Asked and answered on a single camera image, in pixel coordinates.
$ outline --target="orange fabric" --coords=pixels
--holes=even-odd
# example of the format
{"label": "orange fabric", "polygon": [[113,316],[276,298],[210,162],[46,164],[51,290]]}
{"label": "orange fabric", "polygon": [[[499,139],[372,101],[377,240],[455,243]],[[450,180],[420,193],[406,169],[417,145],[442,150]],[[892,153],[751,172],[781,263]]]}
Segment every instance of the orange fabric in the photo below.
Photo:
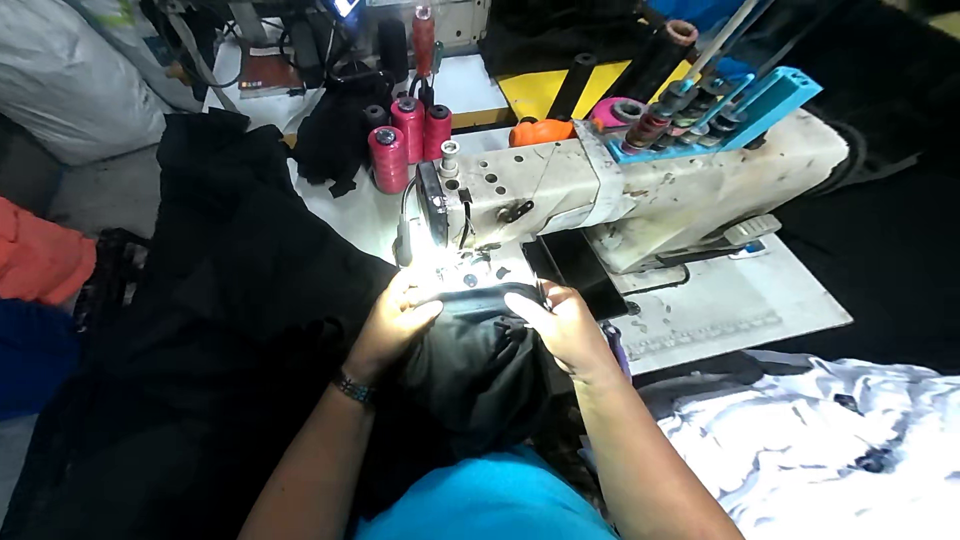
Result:
{"label": "orange fabric", "polygon": [[62,304],[84,285],[96,260],[93,240],[0,197],[0,298]]}

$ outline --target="white plastic bag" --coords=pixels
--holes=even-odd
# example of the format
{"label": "white plastic bag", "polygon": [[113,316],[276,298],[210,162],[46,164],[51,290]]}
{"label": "white plastic bag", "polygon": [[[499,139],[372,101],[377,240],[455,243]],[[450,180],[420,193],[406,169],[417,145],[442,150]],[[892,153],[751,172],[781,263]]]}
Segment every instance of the white plastic bag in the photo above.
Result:
{"label": "white plastic bag", "polygon": [[60,0],[0,2],[0,112],[76,165],[154,144],[165,105]]}
{"label": "white plastic bag", "polygon": [[169,47],[140,11],[136,0],[64,0],[107,43],[127,57],[156,95],[173,107],[200,112],[204,103],[193,88],[167,77],[173,60]]}

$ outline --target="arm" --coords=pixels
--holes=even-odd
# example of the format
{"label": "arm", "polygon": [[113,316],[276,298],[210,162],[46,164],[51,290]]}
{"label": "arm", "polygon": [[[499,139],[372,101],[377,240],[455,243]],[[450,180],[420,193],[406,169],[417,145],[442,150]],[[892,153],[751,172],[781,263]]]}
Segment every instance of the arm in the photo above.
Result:
{"label": "arm", "polygon": [[623,377],[577,291],[544,287],[552,313],[516,294],[505,301],[573,378],[600,487],[623,538],[742,540]]}
{"label": "arm", "polygon": [[[411,308],[412,286],[402,271],[377,299],[344,363],[348,378],[374,384],[440,314],[440,302]],[[372,427],[371,406],[328,385],[264,485],[240,539],[342,538]]]}

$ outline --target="industrial sewing machine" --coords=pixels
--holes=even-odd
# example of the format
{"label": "industrial sewing machine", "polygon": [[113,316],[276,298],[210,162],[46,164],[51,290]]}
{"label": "industrial sewing machine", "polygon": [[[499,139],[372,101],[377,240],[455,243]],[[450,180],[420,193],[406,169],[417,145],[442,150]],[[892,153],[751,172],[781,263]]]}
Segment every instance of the industrial sewing machine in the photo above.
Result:
{"label": "industrial sewing machine", "polygon": [[552,274],[582,293],[608,289],[585,294],[588,304],[603,297],[590,306],[598,319],[623,314],[623,296],[683,283],[686,263],[775,232],[768,212],[846,157],[846,141],[799,108],[819,90],[778,68],[738,102],[747,120],[714,146],[627,154],[623,132],[587,121],[574,121],[576,138],[471,156],[448,141],[442,160],[418,166],[414,265],[436,269],[442,290]]}

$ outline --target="red thread spool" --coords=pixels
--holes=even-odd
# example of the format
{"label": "red thread spool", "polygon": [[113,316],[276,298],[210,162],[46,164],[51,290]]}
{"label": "red thread spool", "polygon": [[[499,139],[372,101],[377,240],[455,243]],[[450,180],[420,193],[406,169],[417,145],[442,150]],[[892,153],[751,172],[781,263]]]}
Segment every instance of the red thread spool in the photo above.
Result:
{"label": "red thread spool", "polygon": [[433,10],[429,6],[417,6],[414,10],[413,28],[417,74],[427,77],[433,69],[433,47],[435,43]]}
{"label": "red thread spool", "polygon": [[440,145],[450,140],[453,131],[453,114],[443,105],[434,105],[427,110],[423,126],[423,160],[439,160]]}
{"label": "red thread spool", "polygon": [[367,143],[376,186],[384,193],[402,193],[410,183],[403,132],[391,126],[377,128],[367,135]]}
{"label": "red thread spool", "polygon": [[423,103],[412,97],[401,97],[390,105],[394,127],[406,140],[407,162],[423,161]]}

